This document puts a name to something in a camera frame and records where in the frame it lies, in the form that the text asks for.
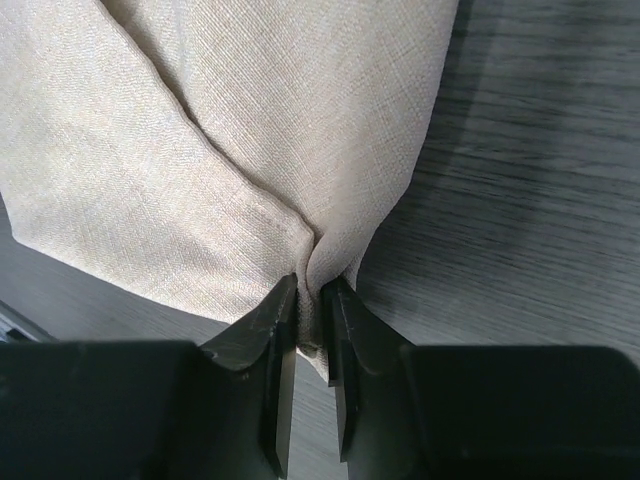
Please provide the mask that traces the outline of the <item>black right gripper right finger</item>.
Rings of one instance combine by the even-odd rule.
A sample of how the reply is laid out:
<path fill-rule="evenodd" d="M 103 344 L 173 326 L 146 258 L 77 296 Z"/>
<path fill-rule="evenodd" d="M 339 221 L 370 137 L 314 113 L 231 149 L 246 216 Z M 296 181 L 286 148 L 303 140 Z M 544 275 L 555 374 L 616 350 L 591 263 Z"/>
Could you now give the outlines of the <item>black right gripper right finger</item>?
<path fill-rule="evenodd" d="M 321 290 L 340 461 L 350 479 L 423 479 L 401 348 L 411 343 L 374 315 L 339 277 Z"/>

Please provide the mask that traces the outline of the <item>beige cloth napkin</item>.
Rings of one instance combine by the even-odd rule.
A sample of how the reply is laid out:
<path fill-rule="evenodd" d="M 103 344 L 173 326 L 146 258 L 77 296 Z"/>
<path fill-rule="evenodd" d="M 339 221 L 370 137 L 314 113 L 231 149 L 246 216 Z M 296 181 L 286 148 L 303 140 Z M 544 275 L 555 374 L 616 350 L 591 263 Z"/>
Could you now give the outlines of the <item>beige cloth napkin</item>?
<path fill-rule="evenodd" d="M 454 1 L 5 1 L 1 195 L 21 244 L 233 322 L 283 276 L 298 345 L 407 189 Z"/>

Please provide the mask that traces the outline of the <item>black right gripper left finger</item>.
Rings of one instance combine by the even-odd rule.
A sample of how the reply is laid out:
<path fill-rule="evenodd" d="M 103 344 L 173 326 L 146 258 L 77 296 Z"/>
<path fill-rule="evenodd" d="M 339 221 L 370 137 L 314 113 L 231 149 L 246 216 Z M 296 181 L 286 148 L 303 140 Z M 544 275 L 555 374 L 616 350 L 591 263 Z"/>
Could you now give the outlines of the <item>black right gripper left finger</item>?
<path fill-rule="evenodd" d="M 291 439 L 297 278 L 282 277 L 249 313 L 204 343 L 213 366 L 205 479 L 285 479 Z"/>

